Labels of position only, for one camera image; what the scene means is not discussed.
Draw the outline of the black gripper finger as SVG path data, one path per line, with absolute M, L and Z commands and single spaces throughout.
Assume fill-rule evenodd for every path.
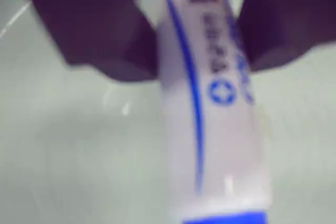
M 252 71 L 284 66 L 335 41 L 335 0 L 244 0 L 238 27 Z
M 135 0 L 31 0 L 70 66 L 121 82 L 158 77 L 156 32 Z

